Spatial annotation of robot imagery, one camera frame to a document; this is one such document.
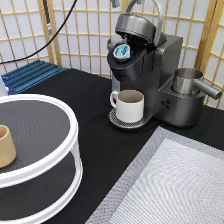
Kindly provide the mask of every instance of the drip tray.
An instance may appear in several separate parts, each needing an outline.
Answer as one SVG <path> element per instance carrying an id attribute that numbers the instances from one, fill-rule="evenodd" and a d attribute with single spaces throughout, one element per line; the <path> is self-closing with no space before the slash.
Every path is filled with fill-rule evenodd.
<path id="1" fill-rule="evenodd" d="M 125 123 L 123 121 L 120 121 L 117 116 L 116 116 L 116 109 L 112 109 L 109 112 L 109 120 L 110 122 L 117 128 L 120 128 L 122 130 L 126 130 L 126 131 L 132 131 L 132 130 L 136 130 L 139 129 L 141 127 L 143 127 L 144 125 L 146 125 L 148 123 L 148 121 L 152 118 L 152 114 L 149 113 L 145 113 L 143 118 L 140 121 L 137 121 L 135 123 Z"/>

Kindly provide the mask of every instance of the gray mesh mat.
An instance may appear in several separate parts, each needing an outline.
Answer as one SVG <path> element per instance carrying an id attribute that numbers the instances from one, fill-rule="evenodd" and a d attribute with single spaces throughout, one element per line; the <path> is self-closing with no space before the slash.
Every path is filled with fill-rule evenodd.
<path id="1" fill-rule="evenodd" d="M 68 190 L 74 176 L 74 157 L 69 153 L 42 175 L 0 189 L 0 222 L 24 218 L 46 209 Z"/>
<path id="2" fill-rule="evenodd" d="M 59 107 L 36 100 L 0 104 L 0 124 L 9 127 L 17 156 L 1 173 L 23 168 L 53 152 L 67 137 L 70 121 Z"/>
<path id="3" fill-rule="evenodd" d="M 222 151 L 158 127 L 96 211 L 91 215 L 86 222 L 87 224 L 109 223 L 110 218 L 129 192 L 131 186 L 135 183 L 165 138 L 224 160 L 224 153 Z"/>
<path id="4" fill-rule="evenodd" d="M 111 224 L 224 222 L 224 161 L 165 139 Z"/>

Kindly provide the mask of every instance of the single-serve coffee machine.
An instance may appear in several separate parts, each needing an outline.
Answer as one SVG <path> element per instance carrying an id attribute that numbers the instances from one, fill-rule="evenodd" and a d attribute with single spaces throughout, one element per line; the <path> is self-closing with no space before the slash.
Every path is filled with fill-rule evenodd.
<path id="1" fill-rule="evenodd" d="M 214 99 L 221 92 L 200 81 L 203 74 L 193 68 L 178 68 L 182 37 L 162 32 L 163 10 L 153 0 L 158 11 L 157 27 L 150 21 L 131 14 L 138 0 L 133 0 L 118 18 L 115 28 L 122 41 L 108 41 L 108 64 L 113 72 L 113 83 L 120 90 L 137 90 L 144 95 L 144 117 L 135 123 L 117 119 L 115 109 L 110 121 L 119 128 L 134 130 L 152 117 L 177 127 L 197 123 L 205 95 Z"/>

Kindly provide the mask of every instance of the black cable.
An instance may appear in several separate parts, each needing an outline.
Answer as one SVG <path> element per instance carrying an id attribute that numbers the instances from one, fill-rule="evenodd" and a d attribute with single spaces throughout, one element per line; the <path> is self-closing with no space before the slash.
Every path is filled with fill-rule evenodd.
<path id="1" fill-rule="evenodd" d="M 63 28 L 63 26 L 65 25 L 65 23 L 67 22 L 69 16 L 71 15 L 75 5 L 76 5 L 76 2 L 78 0 L 75 0 L 74 3 L 72 4 L 72 7 L 71 9 L 69 10 L 69 13 L 67 15 L 67 17 L 65 18 L 65 21 L 62 23 L 62 25 L 60 26 L 60 28 L 58 29 L 58 31 L 54 34 L 54 36 L 51 38 L 51 40 L 46 44 L 44 45 L 41 49 L 39 49 L 38 51 L 36 51 L 35 53 L 25 57 L 25 58 L 20 58 L 20 59 L 16 59 L 16 60 L 12 60 L 12 61 L 5 61 L 5 62 L 1 62 L 0 65 L 2 64 L 6 64 L 6 63 L 12 63 L 12 62 L 17 62 L 17 61 L 22 61 L 22 60 L 26 60 L 28 58 L 31 58 L 32 56 L 34 56 L 35 54 L 38 54 L 40 51 L 42 51 L 44 48 L 46 48 L 49 44 L 51 44 L 51 42 L 55 39 L 55 37 L 59 34 L 59 32 L 61 31 L 61 29 Z"/>

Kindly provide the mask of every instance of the black tablecloth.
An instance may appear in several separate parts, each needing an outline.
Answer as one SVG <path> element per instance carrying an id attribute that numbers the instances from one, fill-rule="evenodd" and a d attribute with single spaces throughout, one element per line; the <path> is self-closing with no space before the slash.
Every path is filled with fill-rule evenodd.
<path id="1" fill-rule="evenodd" d="M 64 101 L 80 127 L 81 185 L 71 202 L 47 224 L 85 223 L 158 126 L 224 150 L 224 111 L 205 106 L 192 128 L 178 129 L 152 120 L 136 132 L 115 129 L 108 120 L 111 85 L 109 79 L 71 69 L 23 92 Z"/>

